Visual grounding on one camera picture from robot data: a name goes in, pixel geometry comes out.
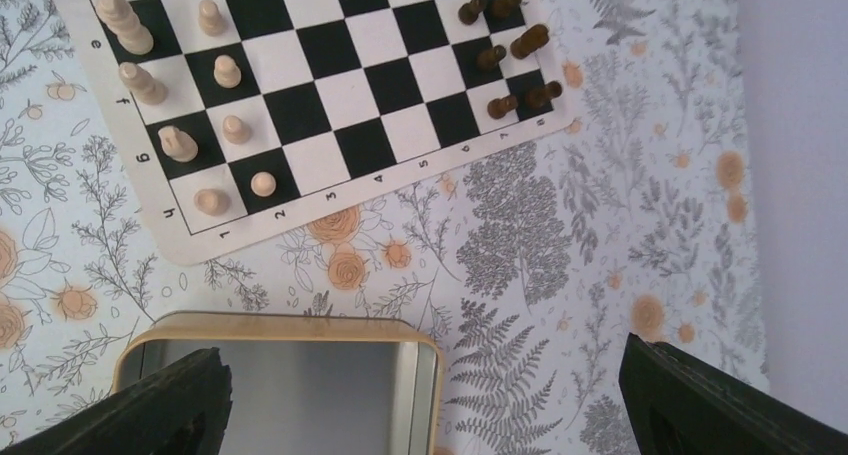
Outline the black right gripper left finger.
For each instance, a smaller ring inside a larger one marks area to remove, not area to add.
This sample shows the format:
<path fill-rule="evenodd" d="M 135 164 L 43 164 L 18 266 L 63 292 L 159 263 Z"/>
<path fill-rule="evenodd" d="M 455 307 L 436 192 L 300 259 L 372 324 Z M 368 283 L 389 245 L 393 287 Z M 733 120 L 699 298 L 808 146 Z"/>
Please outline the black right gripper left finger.
<path fill-rule="evenodd" d="M 217 454 L 232 373 L 217 348 L 196 350 L 3 454 Z"/>

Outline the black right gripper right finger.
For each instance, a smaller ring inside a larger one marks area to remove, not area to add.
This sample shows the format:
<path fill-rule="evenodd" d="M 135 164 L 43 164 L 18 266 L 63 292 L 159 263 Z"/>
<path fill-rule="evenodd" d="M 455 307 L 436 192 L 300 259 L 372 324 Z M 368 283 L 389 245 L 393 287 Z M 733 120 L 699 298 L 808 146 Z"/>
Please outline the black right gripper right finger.
<path fill-rule="evenodd" d="M 619 370 L 643 454 L 844 454 L 847 436 L 665 342 L 629 334 Z"/>

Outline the gold metal tin tray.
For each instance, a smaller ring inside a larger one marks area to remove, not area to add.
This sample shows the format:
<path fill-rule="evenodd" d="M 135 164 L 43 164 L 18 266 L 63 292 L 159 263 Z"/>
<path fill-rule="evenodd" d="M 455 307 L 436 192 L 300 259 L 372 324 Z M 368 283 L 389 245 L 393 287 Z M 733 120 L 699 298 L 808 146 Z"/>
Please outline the gold metal tin tray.
<path fill-rule="evenodd" d="M 119 357 L 114 390 L 189 353 L 232 372 L 225 454 L 429 454 L 444 357 L 398 319 L 177 311 Z"/>

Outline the light wooden corner rook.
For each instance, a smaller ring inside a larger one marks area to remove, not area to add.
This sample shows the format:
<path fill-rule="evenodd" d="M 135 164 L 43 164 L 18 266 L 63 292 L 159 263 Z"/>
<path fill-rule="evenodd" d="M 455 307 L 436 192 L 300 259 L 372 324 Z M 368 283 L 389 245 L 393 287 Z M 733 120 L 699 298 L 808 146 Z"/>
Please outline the light wooden corner rook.
<path fill-rule="evenodd" d="M 193 203 L 201 213 L 213 217 L 224 215 L 231 206 L 229 195 L 217 188 L 198 190 L 193 196 Z"/>

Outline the light wooden edge pawn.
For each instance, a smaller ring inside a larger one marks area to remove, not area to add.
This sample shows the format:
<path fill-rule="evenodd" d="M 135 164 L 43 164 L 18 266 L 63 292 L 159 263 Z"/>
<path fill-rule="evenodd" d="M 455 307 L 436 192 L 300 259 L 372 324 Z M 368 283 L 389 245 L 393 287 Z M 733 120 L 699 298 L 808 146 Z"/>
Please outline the light wooden edge pawn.
<path fill-rule="evenodd" d="M 251 178 L 250 188 L 252 193 L 258 197 L 270 197 L 277 189 L 277 181 L 270 172 L 258 172 Z"/>

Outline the light wooden knight piece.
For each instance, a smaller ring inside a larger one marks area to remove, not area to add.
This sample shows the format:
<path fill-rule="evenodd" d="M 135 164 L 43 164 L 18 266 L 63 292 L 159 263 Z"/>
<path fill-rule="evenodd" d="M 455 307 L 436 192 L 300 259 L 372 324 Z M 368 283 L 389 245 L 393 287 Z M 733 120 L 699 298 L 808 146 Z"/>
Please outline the light wooden knight piece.
<path fill-rule="evenodd" d="M 160 128 L 157 135 L 164 154 L 174 161 L 187 163 L 198 155 L 199 148 L 195 140 L 174 125 Z"/>

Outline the light wooden chess piece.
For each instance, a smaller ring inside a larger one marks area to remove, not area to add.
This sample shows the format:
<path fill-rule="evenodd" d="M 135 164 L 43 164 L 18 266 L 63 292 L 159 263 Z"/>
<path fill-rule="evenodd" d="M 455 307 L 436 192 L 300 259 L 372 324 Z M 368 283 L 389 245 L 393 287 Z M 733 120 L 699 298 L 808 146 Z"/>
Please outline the light wooden chess piece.
<path fill-rule="evenodd" d="M 95 12 L 129 53 L 145 55 L 153 50 L 154 39 L 127 0 L 95 0 Z"/>

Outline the light wooden front pawn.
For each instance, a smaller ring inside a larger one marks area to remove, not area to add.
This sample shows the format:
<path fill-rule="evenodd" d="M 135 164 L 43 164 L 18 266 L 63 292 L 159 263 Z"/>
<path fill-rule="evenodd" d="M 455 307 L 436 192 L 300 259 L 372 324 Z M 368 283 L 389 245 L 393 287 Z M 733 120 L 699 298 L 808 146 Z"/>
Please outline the light wooden front pawn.
<path fill-rule="evenodd" d="M 227 29 L 218 4 L 214 0 L 201 0 L 198 5 L 198 25 L 208 36 L 219 36 Z"/>

